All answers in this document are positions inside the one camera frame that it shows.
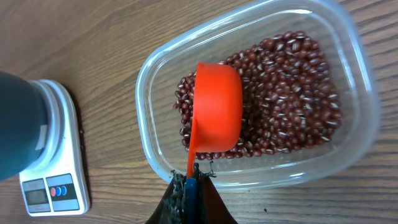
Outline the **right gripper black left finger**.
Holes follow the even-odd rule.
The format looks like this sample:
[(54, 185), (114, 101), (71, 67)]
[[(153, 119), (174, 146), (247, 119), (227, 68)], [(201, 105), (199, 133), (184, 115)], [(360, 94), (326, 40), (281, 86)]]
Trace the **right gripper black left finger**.
[(185, 212), (185, 181), (186, 176), (174, 170), (172, 181), (169, 183), (157, 208), (146, 224), (183, 224), (186, 220)]

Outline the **red measuring scoop blue handle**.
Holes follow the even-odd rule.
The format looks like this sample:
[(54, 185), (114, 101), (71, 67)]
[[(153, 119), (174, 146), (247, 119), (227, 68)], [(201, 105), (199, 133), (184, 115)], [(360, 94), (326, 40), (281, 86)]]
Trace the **red measuring scoop blue handle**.
[(185, 181), (187, 223), (198, 223), (196, 153), (221, 153), (235, 146), (241, 131), (242, 113), (242, 83), (237, 71), (228, 65), (198, 63)]

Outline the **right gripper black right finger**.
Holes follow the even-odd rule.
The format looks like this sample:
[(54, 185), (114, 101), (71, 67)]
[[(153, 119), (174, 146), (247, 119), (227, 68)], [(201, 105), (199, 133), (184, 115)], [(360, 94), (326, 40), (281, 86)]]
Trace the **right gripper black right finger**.
[(220, 197), (211, 178), (216, 177), (213, 161), (210, 161), (210, 171), (200, 172), (198, 176), (198, 223), (199, 224), (237, 224)]

